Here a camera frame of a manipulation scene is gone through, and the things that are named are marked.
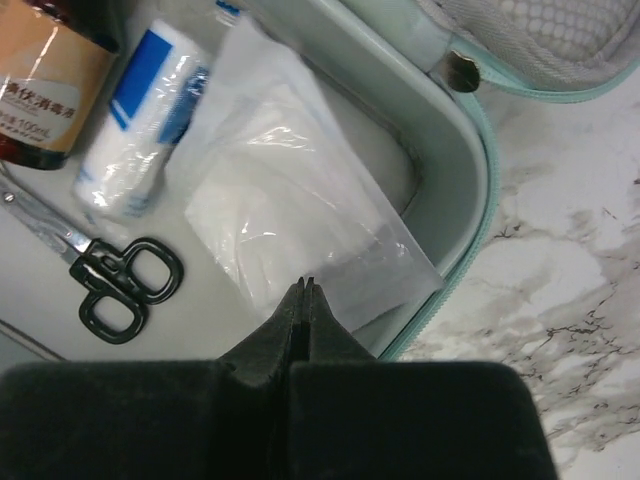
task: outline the black scissors handle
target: black scissors handle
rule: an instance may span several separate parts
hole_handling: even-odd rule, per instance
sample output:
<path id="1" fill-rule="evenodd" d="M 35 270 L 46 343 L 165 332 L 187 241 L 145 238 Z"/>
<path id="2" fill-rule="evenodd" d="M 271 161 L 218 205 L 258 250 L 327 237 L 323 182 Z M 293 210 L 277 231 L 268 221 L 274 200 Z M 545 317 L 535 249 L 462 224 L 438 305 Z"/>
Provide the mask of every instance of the black scissors handle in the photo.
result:
<path id="1" fill-rule="evenodd" d="M 149 252 L 169 269 L 164 287 L 154 290 L 140 280 L 133 265 L 142 252 Z M 148 305 L 168 300 L 184 279 L 180 259 L 165 245 L 152 238 L 134 241 L 122 253 L 113 245 L 94 240 L 87 251 L 71 267 L 69 273 L 89 290 L 80 307 L 80 320 L 98 338 L 113 345 L 134 339 L 144 328 L 148 318 Z M 109 327 L 96 312 L 101 300 L 111 298 L 133 314 L 133 322 L 124 331 Z"/>

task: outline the open case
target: open case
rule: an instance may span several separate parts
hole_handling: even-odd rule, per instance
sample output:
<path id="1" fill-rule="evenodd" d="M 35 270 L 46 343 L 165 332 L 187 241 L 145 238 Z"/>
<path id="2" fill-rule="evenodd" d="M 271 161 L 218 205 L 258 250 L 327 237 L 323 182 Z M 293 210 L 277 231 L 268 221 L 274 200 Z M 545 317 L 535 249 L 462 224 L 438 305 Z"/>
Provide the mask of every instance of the open case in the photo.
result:
<path id="1" fill-rule="evenodd" d="M 222 8 L 227 14 L 235 13 L 229 3 L 128 0 L 124 2 L 127 40 L 135 45 L 159 15 L 205 48 L 215 48 L 227 28 L 215 12 Z M 245 0 L 238 5 L 308 61 L 354 150 L 445 279 L 442 291 L 355 332 L 363 346 L 383 358 L 397 357 L 449 297 L 477 255 L 497 205 L 498 164 L 489 122 L 472 93 L 455 90 L 469 92 L 480 81 L 487 81 L 543 100 L 587 100 L 621 81 L 635 66 L 633 54 L 638 51 L 634 44 L 637 46 L 640 36 L 636 26 L 640 2 L 636 1 L 584 2 L 596 8 L 594 18 L 602 12 L 598 3 L 628 7 L 621 10 L 625 22 L 618 29 L 607 17 L 604 31 L 611 38 L 606 42 L 600 41 L 603 34 L 594 36 L 598 45 L 605 46 L 596 52 L 600 63 L 594 60 L 588 65 L 582 57 L 560 61 L 550 53 L 541 56 L 540 52 L 549 52 L 553 45 L 544 46 L 529 35 L 512 42 L 517 51 L 509 50 L 508 39 L 516 38 L 511 30 L 524 30 L 518 18 L 496 7 L 508 2 L 438 3 Z M 475 20 L 481 17 L 475 3 L 491 4 L 493 20 L 504 15 L 512 35 L 487 34 L 486 27 L 495 27 L 498 21 L 481 23 L 484 29 L 474 31 Z M 614 17 L 619 18 L 619 13 L 616 10 Z M 539 61 L 526 67 L 527 59 L 535 58 Z M 588 79 L 587 70 L 591 72 Z M 534 71 L 542 73 L 526 77 Z M 109 93 L 105 92 L 104 102 Z M 102 114 L 96 108 L 95 117 Z M 382 129 L 393 139 L 394 147 L 387 145 L 385 150 L 376 144 Z M 12 169 L 25 186 L 87 229 L 90 226 L 70 191 L 90 140 L 89 126 L 75 158 L 60 172 Z M 368 154 L 374 150 L 388 152 L 388 156 L 374 158 Z M 167 196 L 131 234 L 154 236 L 171 246 L 185 263 L 185 282 L 179 294 L 154 309 L 142 334 L 117 347 L 103 343 L 79 322 L 78 306 L 86 292 L 69 277 L 68 267 L 1 209 L 0 230 L 0 319 L 5 333 L 30 348 L 44 347 L 39 348 L 40 353 L 70 360 L 215 358 L 258 326 L 231 281 Z"/>

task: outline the case lid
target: case lid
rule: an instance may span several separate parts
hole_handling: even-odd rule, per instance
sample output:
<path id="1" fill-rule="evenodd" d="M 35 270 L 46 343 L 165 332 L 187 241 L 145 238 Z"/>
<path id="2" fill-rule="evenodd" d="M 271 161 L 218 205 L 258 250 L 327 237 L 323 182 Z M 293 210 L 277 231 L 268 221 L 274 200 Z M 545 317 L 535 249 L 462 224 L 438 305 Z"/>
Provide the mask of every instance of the case lid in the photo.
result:
<path id="1" fill-rule="evenodd" d="M 423 71 L 455 51 L 483 80 L 529 96 L 586 91 L 577 98 L 586 100 L 640 56 L 640 0 L 340 1 Z"/>

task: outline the white mesh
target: white mesh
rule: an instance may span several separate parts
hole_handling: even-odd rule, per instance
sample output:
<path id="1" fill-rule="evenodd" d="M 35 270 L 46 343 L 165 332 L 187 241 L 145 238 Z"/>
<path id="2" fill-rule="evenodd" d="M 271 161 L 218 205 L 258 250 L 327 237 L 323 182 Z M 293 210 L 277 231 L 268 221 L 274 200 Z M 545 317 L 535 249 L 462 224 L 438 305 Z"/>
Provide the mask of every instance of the white mesh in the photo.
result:
<path id="1" fill-rule="evenodd" d="M 640 57 L 640 0 L 416 1 L 540 89 L 591 88 Z"/>

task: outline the black object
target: black object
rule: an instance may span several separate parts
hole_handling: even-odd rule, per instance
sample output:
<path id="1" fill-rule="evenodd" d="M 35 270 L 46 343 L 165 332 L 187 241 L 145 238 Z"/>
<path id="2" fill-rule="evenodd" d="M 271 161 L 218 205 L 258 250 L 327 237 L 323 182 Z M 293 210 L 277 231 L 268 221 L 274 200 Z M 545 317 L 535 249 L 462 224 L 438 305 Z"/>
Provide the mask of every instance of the black object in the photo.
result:
<path id="1" fill-rule="evenodd" d="M 488 363 L 376 362 L 322 290 L 211 362 L 41 364 L 0 382 L 0 475 L 517 479 L 557 475 L 531 395 Z"/>
<path id="2" fill-rule="evenodd" d="M 133 270 L 136 258 L 142 252 L 156 256 L 169 269 L 169 279 L 159 290 L 146 285 Z M 71 266 L 69 273 L 89 290 L 89 295 L 80 306 L 80 320 L 93 334 L 113 345 L 135 338 L 149 318 L 147 305 L 168 300 L 184 279 L 184 267 L 180 259 L 164 244 L 152 238 L 135 240 L 122 253 L 102 240 L 94 240 Z M 98 303 L 107 297 L 121 303 L 133 314 L 133 321 L 126 330 L 118 331 L 109 327 L 96 313 Z"/>

